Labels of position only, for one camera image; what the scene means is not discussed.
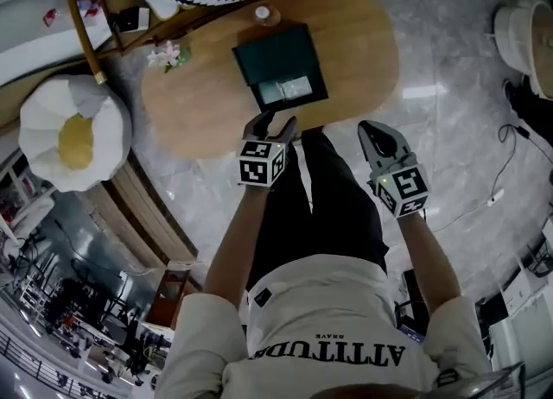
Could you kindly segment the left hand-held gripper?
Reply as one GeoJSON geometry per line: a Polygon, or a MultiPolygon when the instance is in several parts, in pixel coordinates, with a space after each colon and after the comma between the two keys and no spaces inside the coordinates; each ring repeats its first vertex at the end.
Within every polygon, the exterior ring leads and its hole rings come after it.
{"type": "Polygon", "coordinates": [[[250,120],[237,149],[238,183],[254,187],[272,187],[286,167],[287,144],[298,133],[296,117],[291,117],[276,136],[268,128],[275,116],[265,111],[250,120]]]}

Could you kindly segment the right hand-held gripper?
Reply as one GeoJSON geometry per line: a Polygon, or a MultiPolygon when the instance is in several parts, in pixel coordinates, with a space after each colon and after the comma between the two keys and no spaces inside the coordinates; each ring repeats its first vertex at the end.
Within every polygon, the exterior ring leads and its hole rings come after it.
{"type": "Polygon", "coordinates": [[[383,123],[362,120],[358,138],[370,163],[370,186],[391,215],[402,218],[419,212],[429,198],[429,179],[404,135],[383,123]]]}

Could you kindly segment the dark green box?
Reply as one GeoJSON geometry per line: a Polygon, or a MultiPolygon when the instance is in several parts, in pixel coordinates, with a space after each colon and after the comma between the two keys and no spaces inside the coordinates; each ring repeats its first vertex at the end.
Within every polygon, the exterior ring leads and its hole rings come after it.
{"type": "Polygon", "coordinates": [[[305,23],[248,41],[232,52],[261,112],[284,111],[328,98],[315,44],[305,23]],[[302,76],[308,77],[312,94],[285,100],[278,84],[302,76]]]}

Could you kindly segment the person's left forearm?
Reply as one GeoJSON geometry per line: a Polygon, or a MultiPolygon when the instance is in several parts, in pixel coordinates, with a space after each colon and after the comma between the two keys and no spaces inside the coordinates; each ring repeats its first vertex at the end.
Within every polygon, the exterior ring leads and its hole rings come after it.
{"type": "Polygon", "coordinates": [[[257,238],[270,189],[245,188],[232,221],[211,262],[203,292],[239,309],[251,273],[257,238]]]}

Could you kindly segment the person's right forearm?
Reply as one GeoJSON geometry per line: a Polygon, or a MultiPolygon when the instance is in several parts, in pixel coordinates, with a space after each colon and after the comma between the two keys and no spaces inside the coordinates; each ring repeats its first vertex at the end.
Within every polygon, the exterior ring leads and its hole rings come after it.
{"type": "Polygon", "coordinates": [[[423,217],[418,213],[397,219],[429,316],[461,295],[457,276],[423,217]]]}

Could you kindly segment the oval wooden coffee table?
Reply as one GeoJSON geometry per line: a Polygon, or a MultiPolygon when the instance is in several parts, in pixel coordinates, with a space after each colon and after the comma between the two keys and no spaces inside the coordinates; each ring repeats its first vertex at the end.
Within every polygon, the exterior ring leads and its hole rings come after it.
{"type": "MultiPolygon", "coordinates": [[[[268,0],[283,26],[308,25],[328,97],[279,112],[279,130],[296,117],[301,130],[364,116],[394,93],[399,57],[391,19],[378,0],[268,0]]],[[[267,35],[246,4],[183,37],[192,52],[170,71],[149,68],[142,98],[160,143],[187,159],[218,157],[235,150],[245,125],[259,108],[246,86],[232,49],[267,35]]]]}

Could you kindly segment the person's black trousers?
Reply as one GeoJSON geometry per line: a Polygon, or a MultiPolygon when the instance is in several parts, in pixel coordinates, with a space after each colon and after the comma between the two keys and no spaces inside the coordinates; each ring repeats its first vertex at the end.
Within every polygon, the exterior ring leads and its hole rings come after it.
{"type": "Polygon", "coordinates": [[[278,267],[315,255],[358,258],[386,270],[377,207],[321,128],[304,131],[301,141],[311,195],[289,145],[288,164],[267,198],[247,290],[278,267]]]}

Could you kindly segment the clear drink bottle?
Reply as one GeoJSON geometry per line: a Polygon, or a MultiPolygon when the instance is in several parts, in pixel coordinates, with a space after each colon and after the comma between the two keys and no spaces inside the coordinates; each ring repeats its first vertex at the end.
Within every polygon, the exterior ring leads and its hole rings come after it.
{"type": "Polygon", "coordinates": [[[254,10],[256,23],[264,27],[275,27],[281,20],[280,12],[270,4],[259,4],[254,10]]]}

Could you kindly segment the small pink flower pot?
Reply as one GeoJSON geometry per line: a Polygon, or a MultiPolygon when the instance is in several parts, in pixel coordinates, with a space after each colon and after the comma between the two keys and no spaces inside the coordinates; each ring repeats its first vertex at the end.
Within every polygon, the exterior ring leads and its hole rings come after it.
{"type": "Polygon", "coordinates": [[[191,56],[192,52],[189,47],[182,47],[172,41],[166,41],[162,47],[152,50],[147,56],[148,67],[161,68],[164,73],[168,73],[183,66],[191,56]]]}

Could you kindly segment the wooden slatted panel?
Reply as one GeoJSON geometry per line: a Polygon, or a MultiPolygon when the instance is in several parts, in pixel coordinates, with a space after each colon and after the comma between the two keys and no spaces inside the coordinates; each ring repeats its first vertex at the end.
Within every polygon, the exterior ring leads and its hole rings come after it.
{"type": "Polygon", "coordinates": [[[107,181],[79,195],[92,220],[134,271],[193,263],[197,248],[155,190],[137,156],[129,153],[107,181]]]}

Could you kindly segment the person's white printed t-shirt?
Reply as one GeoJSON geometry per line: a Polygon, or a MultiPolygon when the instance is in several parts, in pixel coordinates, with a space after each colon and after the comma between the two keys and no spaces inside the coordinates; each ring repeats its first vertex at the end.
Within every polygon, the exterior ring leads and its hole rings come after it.
{"type": "Polygon", "coordinates": [[[448,373],[489,370],[470,299],[440,306],[417,343],[396,328],[379,266],[316,255],[260,279],[247,321],[217,295],[185,297],[155,399],[308,399],[358,383],[427,391],[448,373]]]}

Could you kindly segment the white laundry basket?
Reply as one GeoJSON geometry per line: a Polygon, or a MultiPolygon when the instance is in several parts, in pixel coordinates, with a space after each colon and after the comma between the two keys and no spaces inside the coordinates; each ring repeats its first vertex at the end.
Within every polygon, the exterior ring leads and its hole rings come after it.
{"type": "Polygon", "coordinates": [[[503,61],[527,75],[540,98],[553,101],[553,8],[501,7],[493,17],[493,38],[503,61]]]}

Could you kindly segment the brown wooden crate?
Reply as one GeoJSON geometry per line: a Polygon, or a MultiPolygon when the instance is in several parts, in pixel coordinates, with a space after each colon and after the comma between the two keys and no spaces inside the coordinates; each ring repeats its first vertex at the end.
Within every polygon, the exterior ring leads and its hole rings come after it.
{"type": "Polygon", "coordinates": [[[188,276],[192,264],[170,261],[164,270],[155,298],[146,315],[144,325],[161,329],[175,329],[182,298],[187,294],[188,276]]]}

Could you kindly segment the wooden side shelf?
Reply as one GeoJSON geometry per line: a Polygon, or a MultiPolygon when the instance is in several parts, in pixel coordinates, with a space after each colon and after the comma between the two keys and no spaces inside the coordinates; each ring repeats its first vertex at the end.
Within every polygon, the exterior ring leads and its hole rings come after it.
{"type": "Polygon", "coordinates": [[[67,4],[92,75],[99,84],[103,84],[106,81],[106,77],[99,64],[101,58],[114,54],[125,55],[135,48],[147,44],[159,44],[163,41],[171,40],[179,35],[186,34],[190,30],[197,29],[230,10],[236,9],[242,3],[253,1],[257,0],[245,0],[221,6],[184,7],[167,20],[159,19],[145,0],[67,0],[67,4]],[[107,28],[109,29],[108,37],[113,41],[111,49],[102,52],[97,51],[91,38],[88,36],[85,19],[79,10],[79,3],[86,1],[98,1],[100,3],[102,11],[99,14],[105,18],[107,28]],[[145,31],[131,33],[118,32],[113,26],[112,16],[121,10],[133,6],[148,8],[150,10],[149,28],[145,31]]]}

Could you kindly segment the egg-shaped beanbag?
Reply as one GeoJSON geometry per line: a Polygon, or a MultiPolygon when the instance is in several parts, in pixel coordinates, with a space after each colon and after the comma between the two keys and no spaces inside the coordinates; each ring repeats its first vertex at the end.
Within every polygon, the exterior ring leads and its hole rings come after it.
{"type": "Polygon", "coordinates": [[[90,75],[42,82],[20,110],[19,147],[33,174],[61,192],[108,181],[130,152],[130,113],[121,98],[90,75]]]}

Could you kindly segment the white cabinet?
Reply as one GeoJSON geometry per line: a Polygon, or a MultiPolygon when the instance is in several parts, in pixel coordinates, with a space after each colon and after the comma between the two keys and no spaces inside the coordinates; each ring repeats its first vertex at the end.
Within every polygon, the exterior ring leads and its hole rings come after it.
{"type": "Polygon", "coordinates": [[[490,327],[492,367],[523,361],[529,377],[553,369],[553,273],[521,270],[501,294],[507,316],[490,327]]]}

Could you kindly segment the black metal railing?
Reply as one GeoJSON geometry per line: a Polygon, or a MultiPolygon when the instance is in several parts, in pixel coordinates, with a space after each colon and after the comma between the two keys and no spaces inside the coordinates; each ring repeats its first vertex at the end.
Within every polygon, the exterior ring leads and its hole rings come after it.
{"type": "Polygon", "coordinates": [[[49,362],[42,361],[38,356],[26,350],[20,339],[12,338],[1,329],[0,357],[66,399],[126,399],[104,392],[100,388],[92,386],[91,383],[73,377],[49,362]]]}

